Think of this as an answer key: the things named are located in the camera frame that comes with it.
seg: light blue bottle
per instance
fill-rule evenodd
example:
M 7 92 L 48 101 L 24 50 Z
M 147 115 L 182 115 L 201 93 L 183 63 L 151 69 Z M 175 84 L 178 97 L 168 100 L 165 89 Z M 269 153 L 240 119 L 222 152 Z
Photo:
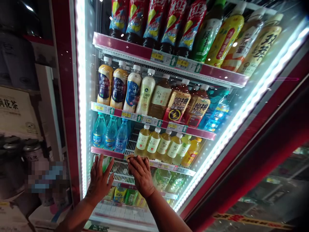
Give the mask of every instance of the light blue bottle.
M 128 126 L 127 126 L 128 119 L 123 118 L 122 124 L 120 129 L 118 130 L 117 137 L 116 137 L 116 147 L 115 152 L 124 153 L 126 150 L 126 144 L 128 142 Z
M 96 124 L 93 127 L 93 134 L 92 134 L 92 144 L 95 147 L 103 148 L 103 137 L 105 134 L 106 129 L 106 122 L 104 119 L 104 114 L 98 112 L 98 119 Z
M 111 115 L 104 136 L 104 149 L 111 151 L 115 149 L 117 131 L 116 116 Z

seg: bottle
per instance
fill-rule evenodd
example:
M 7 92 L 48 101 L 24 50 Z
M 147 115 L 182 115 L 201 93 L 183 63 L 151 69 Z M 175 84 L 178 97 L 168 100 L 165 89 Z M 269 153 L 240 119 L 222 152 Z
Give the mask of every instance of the bottle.
M 117 124 L 116 116 L 111 115 L 110 121 L 106 129 L 104 136 L 104 149 L 113 151 L 116 146 L 116 136 L 117 136 Z
M 198 127 L 211 103 L 206 92 L 208 88 L 209 85 L 202 84 L 200 90 L 192 94 L 192 98 L 183 116 L 184 123 L 189 127 Z
M 182 166 L 187 168 L 192 164 L 193 160 L 201 149 L 201 141 L 202 139 L 200 137 L 196 137 L 195 140 L 191 141 L 191 146 L 189 147 L 186 155 L 181 161 Z
M 216 0 L 210 12 L 205 16 L 200 31 L 193 44 L 191 59 L 205 62 L 206 56 L 222 25 L 226 0 Z
M 113 86 L 113 68 L 110 66 L 112 59 L 104 56 L 104 63 L 99 67 L 99 90 L 97 103 L 110 104 Z
M 103 137 L 105 135 L 106 122 L 104 119 L 104 114 L 98 112 L 98 118 L 96 124 L 93 127 L 92 133 L 92 144 L 94 147 L 103 148 Z
M 178 90 L 173 90 L 170 100 L 167 105 L 163 120 L 172 121 L 175 123 L 181 122 L 184 111 L 186 110 L 191 94 L 188 89 L 189 80 L 183 79 L 182 85 L 178 87 Z
M 141 71 L 141 67 L 138 65 L 133 66 L 133 72 L 128 76 L 128 88 L 126 91 L 126 100 L 123 106 L 123 110 L 130 111 L 132 113 L 135 112 L 135 108 L 137 105 L 137 98 L 139 93 L 139 87 L 141 86 L 141 75 L 139 72 Z
M 157 151 L 155 152 L 154 158 L 158 160 L 163 160 L 164 155 L 167 151 L 168 146 L 172 140 L 171 138 L 171 130 L 166 130 L 165 133 L 161 135 L 161 140 L 159 142 Z
M 220 68 L 225 56 L 244 25 L 244 17 L 242 14 L 246 5 L 246 2 L 239 1 L 231 15 L 223 22 L 208 52 L 205 64 Z
M 167 25 L 165 26 L 163 37 L 161 39 L 160 51 L 169 54 L 174 53 L 177 34 L 180 29 L 186 7 L 186 0 L 171 0 L 167 16 Z
M 130 0 L 128 27 L 126 29 L 126 41 L 142 45 L 144 18 L 147 13 L 147 7 L 147 1 Z
M 265 54 L 280 34 L 282 28 L 278 26 L 278 24 L 282 20 L 282 17 L 283 14 L 276 14 L 265 22 L 264 28 L 257 36 L 257 39 L 251 47 L 248 55 L 238 68 L 238 73 L 251 77 Z
M 116 136 L 115 152 L 124 153 L 126 151 L 126 144 L 129 137 L 127 121 L 128 119 L 122 118 L 122 124 Z
M 164 8 L 167 2 L 167 0 L 150 0 L 147 26 L 143 36 L 144 47 L 151 49 L 157 47 Z
M 128 11 L 129 0 L 112 0 L 112 20 L 109 24 L 109 35 L 111 37 L 123 39 L 123 35 L 126 33 Z
M 148 113 L 151 95 L 155 88 L 154 74 L 155 71 L 153 69 L 148 69 L 148 75 L 142 80 L 141 96 L 135 112 L 137 114 L 147 115 Z
M 144 150 L 146 148 L 148 139 L 150 137 L 150 131 L 149 131 L 150 126 L 145 124 L 144 128 L 140 130 L 138 139 L 136 142 L 136 147 L 134 150 L 134 155 L 135 156 L 144 156 Z
M 191 137 L 192 135 L 186 134 L 184 137 L 181 138 L 181 141 L 183 144 L 181 145 L 181 148 L 179 149 L 176 157 L 174 158 L 173 164 L 179 165 L 181 163 L 189 147 L 191 146 L 191 141 L 190 141 Z
M 167 149 L 167 153 L 163 159 L 164 163 L 173 164 L 173 160 L 179 152 L 181 145 L 183 144 L 181 141 L 182 137 L 182 133 L 179 132 L 177 132 L 176 136 L 172 137 L 172 142 L 170 143 L 170 146 Z
M 196 0 L 190 8 L 187 23 L 184 26 L 182 37 L 179 41 L 177 55 L 185 58 L 189 57 L 193 42 L 200 24 L 202 23 L 207 11 L 205 0 Z
M 149 105 L 151 109 L 148 113 L 149 116 L 162 119 L 167 108 L 167 103 L 172 93 L 171 86 L 168 82 L 170 76 L 164 74 L 161 81 L 154 88 L 154 93 Z
M 251 14 L 235 40 L 233 47 L 231 47 L 226 55 L 221 68 L 232 72 L 238 70 L 264 25 L 264 22 L 261 19 L 265 11 L 266 9 L 261 7 Z
M 128 73 L 125 70 L 126 63 L 119 61 L 119 68 L 114 71 L 113 75 L 113 92 L 110 106 L 116 109 L 123 109 L 126 97 L 126 85 L 128 80 Z

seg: shelf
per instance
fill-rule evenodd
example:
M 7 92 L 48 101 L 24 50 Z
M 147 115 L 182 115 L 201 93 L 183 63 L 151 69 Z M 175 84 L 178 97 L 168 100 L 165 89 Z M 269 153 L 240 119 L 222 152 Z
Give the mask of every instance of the shelf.
M 154 68 L 172 77 L 204 81 L 227 88 L 243 88 L 248 82 L 245 75 L 206 65 L 194 60 L 174 56 L 155 49 L 146 48 L 108 35 L 94 32 L 93 45 L 103 54 L 142 68 Z
M 93 101 L 91 102 L 91 109 L 96 112 L 110 114 L 110 115 L 114 115 L 117 117 L 126 118 L 132 121 L 141 122 L 144 124 L 149 124 L 149 125 L 164 128 L 164 129 L 169 129 L 171 131 L 173 130 L 176 132 L 190 134 L 190 135 L 201 137 L 201 138 L 208 139 L 208 140 L 214 140 L 216 137 L 216 134 L 210 131 L 200 130 L 200 129 L 188 127 L 187 125 L 180 125 L 180 124 L 176 124 L 176 123 L 172 123 L 168 121 L 159 120 L 159 119 L 146 116 L 146 115 L 140 115 L 140 114 L 131 113 L 128 111 L 123 111 L 120 109 L 115 109 L 113 107 L 99 104 Z

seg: bottle label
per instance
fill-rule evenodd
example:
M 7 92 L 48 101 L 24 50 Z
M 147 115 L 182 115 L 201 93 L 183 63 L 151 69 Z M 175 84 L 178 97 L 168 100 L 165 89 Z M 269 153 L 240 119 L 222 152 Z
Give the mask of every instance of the bottle label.
M 170 145 L 170 142 L 171 141 L 161 138 L 160 143 L 158 145 L 157 152 L 160 153 L 161 155 L 164 155 L 166 153 L 168 145 Z
M 109 28 L 126 32 L 126 20 L 129 0 L 112 0 L 112 18 Z
M 109 98 L 110 82 L 106 75 L 99 73 L 99 96 L 103 99 Z
M 179 31 L 180 24 L 187 6 L 186 0 L 172 0 L 168 12 L 168 21 L 165 32 L 161 39 L 162 43 L 169 43 L 175 46 L 176 37 Z
M 149 135 L 142 135 L 141 133 L 139 133 L 138 135 L 138 139 L 136 142 L 136 147 L 140 150 L 145 150 L 147 142 L 149 139 Z
M 159 142 L 160 139 L 155 139 L 154 137 L 151 136 L 148 143 L 147 151 L 149 153 L 155 153 L 158 148 Z
M 175 158 L 175 156 L 179 152 L 180 148 L 181 148 L 181 144 L 177 144 L 175 142 L 172 142 L 170 149 L 167 151 L 167 155 L 171 158 Z
M 167 0 L 151 0 L 149 4 L 147 26 L 144 38 L 150 37 L 158 41 L 162 15 Z
M 144 0 L 130 0 L 129 21 L 126 33 L 135 33 L 142 37 L 146 3 Z
M 138 91 L 139 91 L 139 86 L 133 81 L 128 81 L 128 90 L 126 94 L 126 103 L 129 106 L 136 106 L 138 101 Z
M 152 103 L 154 105 L 166 106 L 168 103 L 168 99 L 171 95 L 171 92 L 172 92 L 171 89 L 163 88 L 157 85 L 155 87 Z
M 114 87 L 112 98 L 115 102 L 120 103 L 125 99 L 126 94 L 126 85 L 122 81 L 122 79 L 118 77 L 114 77 Z
M 192 50 L 194 38 L 197 34 L 199 26 L 206 14 L 207 6 L 203 0 L 195 1 L 191 5 L 187 23 L 184 27 L 183 36 L 180 40 L 179 47 L 185 47 Z

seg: bottle cap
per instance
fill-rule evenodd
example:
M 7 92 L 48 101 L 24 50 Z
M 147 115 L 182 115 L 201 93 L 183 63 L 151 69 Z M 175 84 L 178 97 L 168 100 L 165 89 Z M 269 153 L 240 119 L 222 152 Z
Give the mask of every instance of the bottle cap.
M 137 70 L 137 71 L 140 71 L 141 70 L 141 66 L 139 65 L 133 65 L 133 69 Z
M 209 85 L 202 84 L 201 89 L 208 90 L 209 89 Z
M 119 66 L 124 66 L 126 68 L 126 62 L 124 61 L 119 61 Z
M 159 127 L 156 127 L 154 131 L 155 131 L 155 132 L 157 132 L 157 133 L 160 133 L 160 131 L 161 131 L 161 128 L 159 128 Z
M 166 79 L 170 79 L 170 76 L 169 76 L 169 74 L 163 74 L 163 76 L 162 76 L 163 78 L 166 78 Z
M 179 133 L 179 132 L 177 132 L 176 136 L 180 139 L 183 137 L 182 133 Z
M 188 85 L 189 84 L 189 80 L 187 80 L 187 79 L 183 79 L 182 81 L 181 81 L 181 83 L 183 83 L 183 84 L 185 84 L 185 85 Z
M 109 58 L 109 57 L 107 57 L 107 56 L 104 56 L 103 60 L 104 60 L 105 62 L 109 63 L 109 64 L 112 63 L 112 59 Z

